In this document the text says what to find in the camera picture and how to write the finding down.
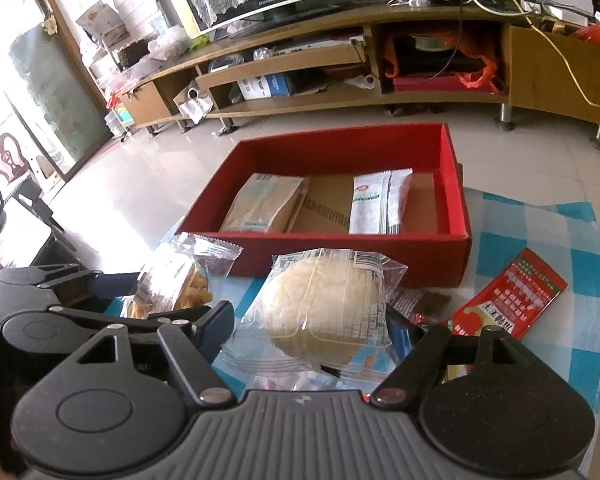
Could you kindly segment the waffle snack bag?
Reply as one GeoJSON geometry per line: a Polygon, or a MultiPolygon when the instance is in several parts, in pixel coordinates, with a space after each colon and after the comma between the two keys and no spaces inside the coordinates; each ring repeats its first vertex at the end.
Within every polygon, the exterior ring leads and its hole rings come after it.
{"type": "Polygon", "coordinates": [[[144,320],[151,315],[214,304],[222,296],[242,248],[226,240],[192,233],[161,243],[140,271],[134,294],[121,315],[144,320]]]}

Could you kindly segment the round white cake package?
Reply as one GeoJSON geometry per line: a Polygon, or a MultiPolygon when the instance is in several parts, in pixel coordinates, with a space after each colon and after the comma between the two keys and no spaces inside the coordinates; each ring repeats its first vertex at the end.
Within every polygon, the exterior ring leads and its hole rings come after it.
{"type": "Polygon", "coordinates": [[[387,304],[407,266],[378,252],[316,248],[278,255],[224,344],[253,375],[331,372],[371,382],[396,366],[387,304]]]}

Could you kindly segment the beige bread package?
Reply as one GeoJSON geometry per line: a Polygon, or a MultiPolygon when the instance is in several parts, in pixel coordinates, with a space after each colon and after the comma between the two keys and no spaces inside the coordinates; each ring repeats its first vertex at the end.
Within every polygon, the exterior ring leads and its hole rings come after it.
{"type": "Polygon", "coordinates": [[[290,232],[308,189],[308,178],[253,174],[235,196],[220,231],[290,232]]]}

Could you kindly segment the red ketchup style packet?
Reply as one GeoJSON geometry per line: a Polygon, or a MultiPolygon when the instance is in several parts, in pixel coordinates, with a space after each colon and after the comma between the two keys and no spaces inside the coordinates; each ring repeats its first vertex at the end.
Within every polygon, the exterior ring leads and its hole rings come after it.
{"type": "Polygon", "coordinates": [[[548,263],[524,248],[445,325],[460,336],[479,336],[486,326],[498,326],[520,339],[567,286],[548,263]]]}

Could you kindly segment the white long snack pack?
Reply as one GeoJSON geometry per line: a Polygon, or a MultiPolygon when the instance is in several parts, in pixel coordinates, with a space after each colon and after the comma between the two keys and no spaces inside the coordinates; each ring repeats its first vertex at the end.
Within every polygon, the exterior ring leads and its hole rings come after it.
{"type": "Polygon", "coordinates": [[[349,233],[399,234],[413,176],[412,168],[355,176],[349,233]]]}

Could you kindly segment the red yellow snack bag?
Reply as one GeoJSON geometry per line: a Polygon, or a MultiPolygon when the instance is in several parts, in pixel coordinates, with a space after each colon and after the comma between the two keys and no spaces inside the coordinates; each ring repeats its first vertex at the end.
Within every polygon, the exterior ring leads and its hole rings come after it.
{"type": "Polygon", "coordinates": [[[465,377],[470,374],[473,369],[474,366],[472,364],[450,364],[445,367],[445,371],[442,376],[442,384],[457,378],[465,377]]]}

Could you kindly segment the red cardboard box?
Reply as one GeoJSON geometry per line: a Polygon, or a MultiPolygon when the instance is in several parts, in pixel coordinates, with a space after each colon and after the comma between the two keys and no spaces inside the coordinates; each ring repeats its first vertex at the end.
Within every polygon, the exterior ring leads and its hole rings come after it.
{"type": "Polygon", "coordinates": [[[342,248],[380,252],[406,264],[402,283],[407,287],[456,287],[471,250],[462,168],[445,124],[371,125],[242,140],[178,228],[242,246],[232,272],[247,278],[263,278],[277,255],[342,248]],[[400,233],[350,234],[354,177],[404,168],[413,169],[414,176],[400,233]],[[232,201],[253,174],[309,180],[290,232],[222,231],[232,201]]]}

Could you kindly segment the blue white appliance box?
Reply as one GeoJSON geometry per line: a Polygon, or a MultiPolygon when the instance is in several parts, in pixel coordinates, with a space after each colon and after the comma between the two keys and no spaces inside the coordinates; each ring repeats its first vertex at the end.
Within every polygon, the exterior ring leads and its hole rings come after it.
{"type": "Polygon", "coordinates": [[[246,101],[292,96],[294,85],[286,74],[255,76],[237,81],[242,97],[246,101]]]}

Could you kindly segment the wooden tv stand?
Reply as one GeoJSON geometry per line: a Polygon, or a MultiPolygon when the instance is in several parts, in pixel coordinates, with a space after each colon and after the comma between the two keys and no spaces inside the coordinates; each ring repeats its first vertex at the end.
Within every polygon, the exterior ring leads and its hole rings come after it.
{"type": "Polygon", "coordinates": [[[235,118],[414,103],[493,103],[498,124],[513,127],[516,108],[590,122],[600,129],[600,46],[573,27],[545,18],[497,16],[471,4],[423,9],[366,6],[226,38],[190,51],[119,91],[135,125],[180,122],[178,103],[194,84],[211,101],[211,116],[235,118]],[[397,32],[466,30],[493,38],[504,82],[500,94],[395,92],[384,77],[382,48],[397,32]],[[286,74],[292,96],[246,101],[237,81],[286,74]]]}

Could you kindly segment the orange plastic bag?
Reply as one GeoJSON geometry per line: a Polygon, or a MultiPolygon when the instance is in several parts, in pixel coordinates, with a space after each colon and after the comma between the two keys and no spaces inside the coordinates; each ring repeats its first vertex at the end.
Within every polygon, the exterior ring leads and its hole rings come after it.
{"type": "Polygon", "coordinates": [[[500,59],[493,38],[466,30],[397,32],[381,53],[384,77],[395,92],[452,91],[500,94],[500,59]]]}

